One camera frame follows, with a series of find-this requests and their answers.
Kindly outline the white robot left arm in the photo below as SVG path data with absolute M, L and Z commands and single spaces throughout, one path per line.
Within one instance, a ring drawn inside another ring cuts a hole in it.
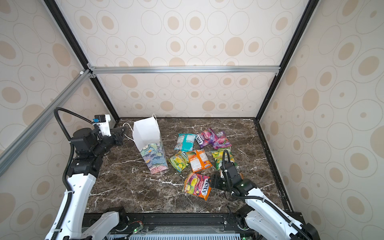
M 126 130 L 114 128 L 104 136 L 99 128 L 83 128 L 73 134 L 70 143 L 76 157 L 71 157 L 63 174 L 66 191 L 47 240 L 103 240 L 114 227 L 127 220 L 122 208 L 112 208 L 83 230 L 87 202 L 103 158 L 112 147 L 123 145 Z

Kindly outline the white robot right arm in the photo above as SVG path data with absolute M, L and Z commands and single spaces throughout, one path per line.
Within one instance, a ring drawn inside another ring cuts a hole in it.
M 211 180 L 211 187 L 229 193 L 245 205 L 236 211 L 241 229 L 252 229 L 266 240 L 319 240 L 311 224 L 303 224 L 284 212 L 249 179 L 242 179 L 234 163 L 223 161 L 221 173 Z

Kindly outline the green Fox's spring tea packet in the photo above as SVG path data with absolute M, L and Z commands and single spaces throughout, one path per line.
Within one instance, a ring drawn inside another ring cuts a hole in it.
M 235 159 L 234 159 L 234 157 L 232 155 L 231 149 L 229 149 L 229 148 L 222 148 L 222 149 L 218 149 L 215 152 L 212 152 L 212 156 L 213 156 L 213 158 L 215 160 L 216 170 L 220 170 L 220 167 L 221 167 L 222 161 L 223 161 L 224 151 L 228 151 L 228 153 L 230 155 L 230 161 L 232 163 L 234 163 L 235 166 L 237 166 L 237 163 L 235 162 Z

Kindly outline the white floral paper bag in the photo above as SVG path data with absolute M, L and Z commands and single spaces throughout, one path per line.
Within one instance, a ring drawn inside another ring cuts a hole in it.
M 123 126 L 131 130 L 128 139 L 135 143 L 152 175 L 169 169 L 156 115 Z

